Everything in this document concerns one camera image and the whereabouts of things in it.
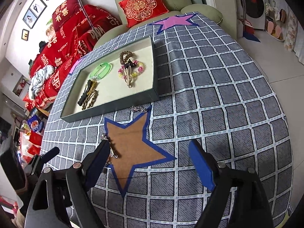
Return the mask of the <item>black scalloped hair clip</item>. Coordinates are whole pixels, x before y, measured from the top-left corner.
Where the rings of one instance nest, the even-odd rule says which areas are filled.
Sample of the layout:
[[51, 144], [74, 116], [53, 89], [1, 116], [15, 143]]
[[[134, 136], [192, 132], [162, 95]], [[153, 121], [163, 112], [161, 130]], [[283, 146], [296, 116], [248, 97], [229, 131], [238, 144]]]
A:
[[79, 106], [83, 105], [84, 101], [86, 100], [86, 98], [88, 96], [90, 89], [92, 88], [92, 85], [93, 85], [93, 81], [89, 79], [87, 82], [87, 85], [85, 86], [85, 90], [84, 90], [83, 94], [81, 95], [80, 99], [77, 102], [77, 104]]

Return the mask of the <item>green plastic bangle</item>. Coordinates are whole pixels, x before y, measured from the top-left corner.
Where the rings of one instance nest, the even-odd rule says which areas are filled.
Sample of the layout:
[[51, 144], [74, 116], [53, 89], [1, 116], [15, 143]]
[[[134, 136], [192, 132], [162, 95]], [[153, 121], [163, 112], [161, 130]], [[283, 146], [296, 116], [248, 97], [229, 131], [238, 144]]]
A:
[[94, 81], [100, 81], [109, 74], [111, 68], [112, 66], [110, 63], [103, 62], [99, 64], [96, 68], [94, 68], [94, 70], [89, 75], [89, 79]]

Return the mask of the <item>beige hair clip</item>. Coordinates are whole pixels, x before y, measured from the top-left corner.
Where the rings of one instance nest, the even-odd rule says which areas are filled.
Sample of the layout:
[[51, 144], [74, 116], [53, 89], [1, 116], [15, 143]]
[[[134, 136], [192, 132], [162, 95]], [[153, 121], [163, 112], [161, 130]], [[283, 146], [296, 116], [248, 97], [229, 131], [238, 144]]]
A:
[[132, 88], [132, 81], [133, 81], [132, 68], [130, 66], [126, 67], [124, 69], [124, 74], [125, 74], [125, 82], [128, 88]]

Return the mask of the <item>small black claw clip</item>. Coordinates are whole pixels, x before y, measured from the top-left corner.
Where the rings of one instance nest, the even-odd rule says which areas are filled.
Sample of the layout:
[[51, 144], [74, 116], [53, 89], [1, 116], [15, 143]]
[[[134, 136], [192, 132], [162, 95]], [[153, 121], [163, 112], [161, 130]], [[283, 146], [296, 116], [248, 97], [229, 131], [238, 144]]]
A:
[[136, 67], [137, 65], [138, 65], [137, 60], [132, 61], [129, 59], [126, 63], [124, 63], [124, 68], [129, 68], [129, 67], [133, 68]]

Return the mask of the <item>grey jewelry tray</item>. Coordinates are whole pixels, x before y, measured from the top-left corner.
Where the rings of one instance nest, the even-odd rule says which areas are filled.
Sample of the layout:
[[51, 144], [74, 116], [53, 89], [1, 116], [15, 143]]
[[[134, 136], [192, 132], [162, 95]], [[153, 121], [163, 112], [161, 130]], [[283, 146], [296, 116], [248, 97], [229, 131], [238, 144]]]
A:
[[[118, 70], [121, 67], [119, 55], [123, 51], [132, 52], [133, 59], [144, 64], [144, 72], [131, 82], [131, 88], [118, 75]], [[96, 90], [98, 91], [98, 95], [93, 106], [83, 110], [77, 102], [85, 91], [85, 85], [89, 80], [90, 72], [103, 62], [109, 63], [112, 69], [103, 79], [97, 82]], [[98, 57], [97, 60], [79, 71], [70, 88], [60, 118], [71, 123], [132, 106], [158, 101], [156, 68], [155, 45], [152, 36], [139, 38]]]

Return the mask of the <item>brown star mat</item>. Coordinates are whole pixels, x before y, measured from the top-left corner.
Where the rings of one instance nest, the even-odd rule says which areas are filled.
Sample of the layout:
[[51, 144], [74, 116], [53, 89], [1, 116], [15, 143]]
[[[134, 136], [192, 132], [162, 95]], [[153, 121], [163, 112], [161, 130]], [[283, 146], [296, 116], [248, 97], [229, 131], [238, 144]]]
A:
[[137, 168], [144, 168], [175, 160], [176, 158], [147, 138], [152, 107], [131, 122], [121, 124], [105, 118], [104, 128], [110, 140], [113, 158], [109, 167], [122, 197], [128, 192]]

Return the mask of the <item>grey white blanket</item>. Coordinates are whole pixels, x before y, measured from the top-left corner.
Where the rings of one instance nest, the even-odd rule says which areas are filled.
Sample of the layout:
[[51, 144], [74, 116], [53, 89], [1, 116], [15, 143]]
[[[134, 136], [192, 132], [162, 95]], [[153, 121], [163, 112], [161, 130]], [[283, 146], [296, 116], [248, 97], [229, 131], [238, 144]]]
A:
[[40, 93], [42, 87], [47, 79], [49, 79], [53, 73], [55, 72], [55, 68], [52, 65], [46, 65], [42, 69], [36, 71], [34, 76], [31, 79], [31, 84], [28, 90], [28, 96], [30, 100], [34, 100], [35, 97]]

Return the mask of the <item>grey checked tablecloth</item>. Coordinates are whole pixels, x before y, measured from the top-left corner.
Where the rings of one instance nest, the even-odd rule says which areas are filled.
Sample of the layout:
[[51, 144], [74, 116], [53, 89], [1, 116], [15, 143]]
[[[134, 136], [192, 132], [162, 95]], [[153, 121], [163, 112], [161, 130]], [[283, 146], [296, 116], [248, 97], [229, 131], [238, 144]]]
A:
[[59, 147], [50, 166], [65, 169], [92, 152], [105, 132], [104, 115], [73, 123], [60, 117], [77, 74], [116, 48], [152, 37], [160, 100], [151, 105], [147, 137], [175, 159], [136, 169], [124, 197], [112, 172], [102, 173], [90, 198], [106, 227], [194, 227], [210, 195], [188, 154], [192, 139], [230, 168], [255, 169], [274, 225], [287, 214], [292, 149], [277, 96], [231, 36], [202, 14], [191, 21], [164, 31], [144, 25], [102, 44], [65, 79], [51, 110], [42, 150]]

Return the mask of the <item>patterned board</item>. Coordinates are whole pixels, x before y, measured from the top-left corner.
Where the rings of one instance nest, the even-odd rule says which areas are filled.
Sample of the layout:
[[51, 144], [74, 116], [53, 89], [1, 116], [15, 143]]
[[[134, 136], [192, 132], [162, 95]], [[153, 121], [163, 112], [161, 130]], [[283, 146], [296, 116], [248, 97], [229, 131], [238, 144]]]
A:
[[291, 9], [287, 14], [287, 31], [285, 34], [284, 47], [288, 51], [293, 51], [296, 43], [298, 30], [298, 19]]

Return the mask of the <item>dark red pillow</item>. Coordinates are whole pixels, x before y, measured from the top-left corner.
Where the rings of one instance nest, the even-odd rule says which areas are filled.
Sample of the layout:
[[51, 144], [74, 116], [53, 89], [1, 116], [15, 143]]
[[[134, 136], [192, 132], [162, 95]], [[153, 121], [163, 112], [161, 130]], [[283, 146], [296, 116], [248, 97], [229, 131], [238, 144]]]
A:
[[65, 0], [52, 14], [53, 27], [57, 32], [73, 15], [80, 11], [78, 0]]

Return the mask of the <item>slippers rack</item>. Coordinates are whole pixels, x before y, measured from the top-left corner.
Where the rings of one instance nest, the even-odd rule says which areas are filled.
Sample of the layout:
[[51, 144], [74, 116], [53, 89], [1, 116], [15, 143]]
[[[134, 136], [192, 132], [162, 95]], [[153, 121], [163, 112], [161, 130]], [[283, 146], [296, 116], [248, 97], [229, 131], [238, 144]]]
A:
[[278, 9], [275, 1], [274, 6], [265, 3], [265, 30], [276, 40], [283, 42], [283, 26], [287, 21], [287, 13], [284, 9]]

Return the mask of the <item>pink star sticker right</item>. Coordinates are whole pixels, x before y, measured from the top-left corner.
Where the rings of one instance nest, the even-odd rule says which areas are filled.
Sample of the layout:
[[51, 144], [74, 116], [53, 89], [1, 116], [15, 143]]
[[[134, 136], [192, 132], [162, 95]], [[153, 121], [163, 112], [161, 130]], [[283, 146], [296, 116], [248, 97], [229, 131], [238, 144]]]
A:
[[174, 15], [167, 17], [153, 23], [149, 23], [150, 26], [159, 26], [157, 35], [166, 29], [170, 29], [175, 26], [199, 26], [197, 23], [194, 23], [191, 19], [195, 17], [197, 13], [185, 14], [185, 15]]

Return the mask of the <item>lower washing machine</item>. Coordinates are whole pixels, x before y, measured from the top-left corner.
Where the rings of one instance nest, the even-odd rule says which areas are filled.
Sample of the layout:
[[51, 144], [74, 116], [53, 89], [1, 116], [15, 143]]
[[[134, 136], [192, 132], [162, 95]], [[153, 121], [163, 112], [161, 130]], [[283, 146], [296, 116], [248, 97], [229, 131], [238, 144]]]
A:
[[265, 1], [264, 0], [235, 0], [237, 5], [237, 18], [250, 22], [253, 29], [264, 30], [265, 27]]

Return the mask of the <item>small picture frame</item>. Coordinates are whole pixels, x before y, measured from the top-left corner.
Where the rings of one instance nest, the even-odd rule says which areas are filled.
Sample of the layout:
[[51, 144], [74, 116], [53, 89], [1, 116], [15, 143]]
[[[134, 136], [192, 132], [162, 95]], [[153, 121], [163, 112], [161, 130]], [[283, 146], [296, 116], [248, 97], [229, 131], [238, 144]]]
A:
[[28, 41], [28, 37], [29, 37], [29, 30], [23, 29], [22, 36], [21, 36], [22, 40]]

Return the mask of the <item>picture frame pair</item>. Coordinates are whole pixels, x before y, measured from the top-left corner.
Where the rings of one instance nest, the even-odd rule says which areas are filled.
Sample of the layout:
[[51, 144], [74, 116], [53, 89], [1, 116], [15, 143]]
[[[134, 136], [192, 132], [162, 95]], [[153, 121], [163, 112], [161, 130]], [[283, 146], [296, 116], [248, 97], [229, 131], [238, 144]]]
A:
[[33, 0], [25, 15], [23, 16], [23, 22], [30, 28], [33, 29], [38, 18], [46, 9], [47, 5], [43, 0]]

